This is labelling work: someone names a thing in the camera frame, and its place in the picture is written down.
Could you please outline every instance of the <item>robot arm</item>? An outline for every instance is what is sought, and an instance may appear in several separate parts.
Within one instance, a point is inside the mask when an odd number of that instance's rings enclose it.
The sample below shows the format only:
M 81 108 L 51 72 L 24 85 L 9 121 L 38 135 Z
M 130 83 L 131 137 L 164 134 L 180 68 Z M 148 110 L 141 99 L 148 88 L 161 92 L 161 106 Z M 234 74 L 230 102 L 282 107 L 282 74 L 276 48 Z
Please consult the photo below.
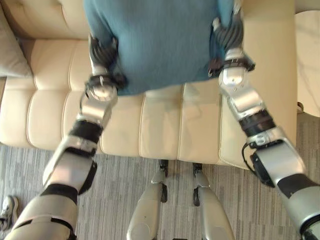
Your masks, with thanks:
M 45 168 L 45 189 L 25 207 L 6 240 L 77 239 L 77 198 L 92 185 L 97 143 L 117 103 L 117 88 L 124 85 L 94 60 L 91 66 L 80 113 Z
M 301 157 L 246 78 L 254 65 L 239 44 L 242 39 L 228 38 L 224 42 L 230 29 L 243 31 L 239 16 L 234 16 L 229 29 L 223 29 L 217 20 L 213 22 L 217 41 L 226 50 L 219 75 L 220 91 L 247 136 L 245 146 L 256 149 L 250 156 L 255 169 L 251 171 L 262 183 L 276 188 L 303 239 L 320 239 L 320 186 L 306 176 Z

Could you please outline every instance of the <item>sofa cushion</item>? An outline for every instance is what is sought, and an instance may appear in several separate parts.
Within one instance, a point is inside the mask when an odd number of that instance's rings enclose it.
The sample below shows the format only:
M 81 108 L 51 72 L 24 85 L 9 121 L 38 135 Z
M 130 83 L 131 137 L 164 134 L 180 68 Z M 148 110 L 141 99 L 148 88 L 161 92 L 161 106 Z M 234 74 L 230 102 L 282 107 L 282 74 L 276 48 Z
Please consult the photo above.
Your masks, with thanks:
M 0 0 L 13 32 L 23 38 L 87 39 L 83 0 Z
M 27 77 L 32 72 L 0 5 L 0 77 Z

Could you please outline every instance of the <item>black cable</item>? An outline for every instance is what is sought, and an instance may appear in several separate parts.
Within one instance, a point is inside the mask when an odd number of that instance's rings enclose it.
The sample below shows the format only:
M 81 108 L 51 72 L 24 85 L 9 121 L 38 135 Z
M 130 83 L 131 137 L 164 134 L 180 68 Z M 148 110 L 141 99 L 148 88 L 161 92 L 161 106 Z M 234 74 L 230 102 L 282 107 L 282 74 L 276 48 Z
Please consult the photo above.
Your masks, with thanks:
M 245 149 L 246 149 L 246 147 L 248 147 L 248 146 L 249 146 L 248 143 L 245 143 L 245 144 L 243 145 L 242 150 L 241 150 L 242 158 L 243 158 L 243 161 L 244 161 L 245 165 L 248 167 L 248 169 L 249 169 L 254 175 L 257 176 L 257 173 L 249 166 L 249 164 L 248 164 L 248 162 L 247 162 L 247 160 L 246 160 L 246 158 L 245 158 Z

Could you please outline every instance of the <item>robot forearm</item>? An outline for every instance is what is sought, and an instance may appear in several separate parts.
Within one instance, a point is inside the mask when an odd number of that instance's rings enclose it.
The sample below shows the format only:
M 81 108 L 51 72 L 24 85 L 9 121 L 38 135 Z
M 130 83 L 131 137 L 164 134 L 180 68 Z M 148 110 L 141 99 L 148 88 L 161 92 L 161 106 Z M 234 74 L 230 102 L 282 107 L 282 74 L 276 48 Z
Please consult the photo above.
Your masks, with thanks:
M 219 76 L 220 90 L 256 152 L 250 157 L 260 180 L 275 187 L 297 231 L 310 231 L 320 239 L 320 186 L 306 176 L 305 165 L 283 130 L 246 78 L 246 55 L 241 48 L 228 50 Z

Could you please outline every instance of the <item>robotic hand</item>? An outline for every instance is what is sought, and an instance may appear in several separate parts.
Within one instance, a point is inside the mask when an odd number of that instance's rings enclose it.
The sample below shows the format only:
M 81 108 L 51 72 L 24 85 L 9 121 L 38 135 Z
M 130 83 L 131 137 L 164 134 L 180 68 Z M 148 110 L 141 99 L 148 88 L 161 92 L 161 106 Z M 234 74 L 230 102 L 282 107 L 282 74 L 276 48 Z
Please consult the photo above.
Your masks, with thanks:
M 243 22 L 239 6 L 235 6 L 228 28 L 213 21 L 216 40 L 225 49 L 219 87 L 235 119 L 247 136 L 242 156 L 248 168 L 267 186 L 275 188 L 296 230 L 304 240 L 320 240 L 320 186 L 306 176 L 305 165 L 274 123 L 267 108 L 246 78 L 255 65 L 242 49 Z M 253 169 L 244 157 L 244 149 L 256 149 L 250 156 Z

